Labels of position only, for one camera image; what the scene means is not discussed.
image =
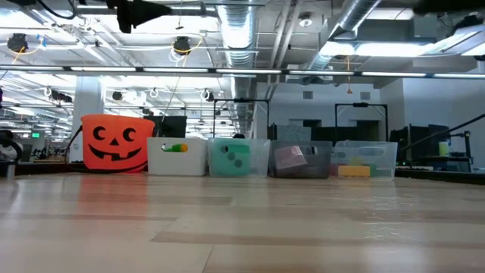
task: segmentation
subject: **ductwork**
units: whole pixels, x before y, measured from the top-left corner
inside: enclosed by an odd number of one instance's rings
[[[356,31],[372,10],[379,5],[380,1],[381,0],[346,0],[343,3],[342,11],[340,12],[335,25],[327,28],[328,31],[324,33],[323,39],[327,41],[335,36]],[[323,70],[332,58],[332,55],[321,55],[319,52],[313,57],[311,62],[306,65],[305,69],[312,71]],[[311,78],[303,77],[302,81],[303,84],[309,84]]]
[[[227,49],[252,49],[254,45],[255,8],[244,5],[220,5],[217,7],[221,19],[221,33]],[[226,52],[227,65],[231,68],[254,67],[255,55],[249,52]],[[255,78],[232,77],[233,98],[251,98],[255,94]],[[247,131],[246,105],[235,104],[235,116],[239,121],[240,133]]]

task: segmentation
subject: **teal object in bin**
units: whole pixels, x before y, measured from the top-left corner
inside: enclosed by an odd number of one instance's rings
[[[212,146],[212,171],[217,176],[249,175],[251,149],[249,140],[218,139]]]

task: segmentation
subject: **clear plastic bin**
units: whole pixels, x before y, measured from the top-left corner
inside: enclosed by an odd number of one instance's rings
[[[368,166],[370,178],[394,179],[397,143],[374,141],[339,141],[332,154],[330,175],[342,177],[339,166]]]
[[[272,141],[270,175],[328,178],[331,153],[332,143],[327,141]]]
[[[203,176],[207,140],[149,137],[149,174]]]
[[[208,140],[211,176],[266,177],[270,140],[215,138]]]

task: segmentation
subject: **yellow block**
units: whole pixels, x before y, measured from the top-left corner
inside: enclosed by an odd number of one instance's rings
[[[370,177],[368,166],[339,166],[339,177]]]

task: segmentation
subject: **jack-o'-lantern bucket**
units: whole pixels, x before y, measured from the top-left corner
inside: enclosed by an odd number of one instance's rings
[[[116,115],[85,115],[81,121],[88,169],[136,172],[145,167],[153,121]]]

